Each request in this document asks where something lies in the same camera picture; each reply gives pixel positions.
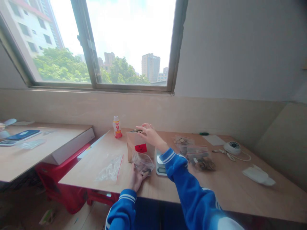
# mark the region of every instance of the smartphone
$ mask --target smartphone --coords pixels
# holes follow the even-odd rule
[[[29,139],[33,136],[39,135],[40,133],[41,133],[40,130],[26,130],[16,135],[9,136],[6,139],[12,141],[19,141],[19,140]]]

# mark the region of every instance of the paper bag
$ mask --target paper bag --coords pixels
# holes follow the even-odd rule
[[[154,160],[155,147],[147,143],[138,133],[127,132],[128,162],[131,162],[133,151],[147,154]]]

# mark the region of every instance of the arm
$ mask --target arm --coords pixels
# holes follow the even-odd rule
[[[135,165],[132,164],[128,189],[124,189],[121,192],[118,201],[111,207],[106,217],[106,230],[133,229],[135,219],[134,204],[137,199],[137,191],[147,176],[148,173],[142,175],[135,170]]]
[[[148,123],[138,127],[145,130],[143,138],[164,153],[160,156],[165,164],[168,178],[176,184],[180,198],[185,223],[189,229],[243,229],[237,222],[228,218],[222,211],[214,192],[203,189],[198,180],[188,172],[188,161],[180,154],[176,154],[159,137]]]

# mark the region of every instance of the hand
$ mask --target hand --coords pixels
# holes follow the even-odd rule
[[[130,175],[130,182],[128,185],[128,189],[132,189],[135,192],[138,192],[142,181],[148,176],[148,172],[142,175],[136,168],[135,164],[132,163],[131,175]]]
[[[138,135],[149,144],[155,146],[162,154],[169,149],[167,143],[157,134],[152,124],[145,123],[142,126],[136,126],[136,128],[143,131],[142,133],[138,133]]]

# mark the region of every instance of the blue phone case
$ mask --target blue phone case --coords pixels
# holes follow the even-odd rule
[[[23,132],[18,133],[16,135],[9,136],[6,139],[8,139],[8,140],[22,140],[22,139],[24,139],[28,136],[31,136],[33,134],[36,134],[38,132],[39,132],[39,130],[26,130],[26,131],[23,131]]]

